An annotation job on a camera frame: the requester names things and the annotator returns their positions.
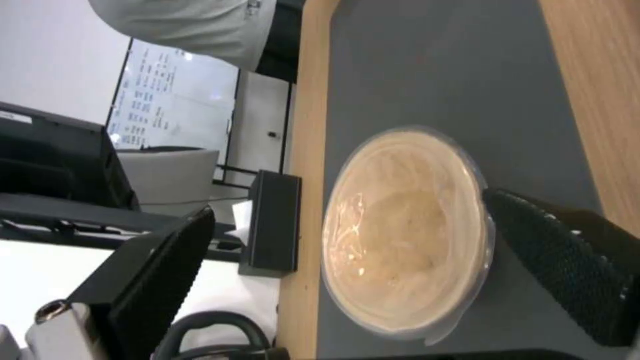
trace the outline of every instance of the plastic container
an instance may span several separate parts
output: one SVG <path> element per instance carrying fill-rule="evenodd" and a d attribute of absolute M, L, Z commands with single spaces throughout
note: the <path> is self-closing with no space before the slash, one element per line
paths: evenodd
<path fill-rule="evenodd" d="M 385 337 L 448 336 L 492 262 L 485 188 L 471 158 L 436 131 L 394 129 L 361 145 L 324 218 L 322 273 L 338 307 Z"/>

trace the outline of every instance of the black box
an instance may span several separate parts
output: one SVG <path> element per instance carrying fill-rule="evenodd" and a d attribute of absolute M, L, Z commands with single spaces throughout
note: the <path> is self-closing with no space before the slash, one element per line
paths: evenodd
<path fill-rule="evenodd" d="M 283 277 L 298 269 L 298 234 L 302 179 L 261 170 L 249 199 L 251 229 L 238 273 Z"/>

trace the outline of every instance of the computer monitor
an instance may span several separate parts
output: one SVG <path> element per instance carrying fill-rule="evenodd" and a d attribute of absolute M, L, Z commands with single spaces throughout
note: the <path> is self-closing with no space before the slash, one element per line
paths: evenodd
<path fill-rule="evenodd" d="M 2 102 L 0 192 L 140 209 L 104 126 Z"/>

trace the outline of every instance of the metal bolt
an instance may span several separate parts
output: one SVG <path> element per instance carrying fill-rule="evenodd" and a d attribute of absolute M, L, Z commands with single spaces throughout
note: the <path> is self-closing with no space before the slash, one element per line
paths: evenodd
<path fill-rule="evenodd" d="M 45 306 L 41 307 L 40 310 L 36 313 L 36 324 L 40 325 L 49 320 L 55 318 L 56 316 L 63 314 L 65 311 L 69 310 L 71 307 L 66 300 L 55 300 L 52 301 Z"/>

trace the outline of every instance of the beige food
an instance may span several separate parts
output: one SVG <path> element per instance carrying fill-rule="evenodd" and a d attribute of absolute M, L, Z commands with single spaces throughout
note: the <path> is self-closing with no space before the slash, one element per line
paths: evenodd
<path fill-rule="evenodd" d="M 325 279 L 350 317 L 379 331 L 421 329 L 450 314 L 475 285 L 486 248 L 475 174 L 428 133 L 374 139 L 333 189 Z"/>

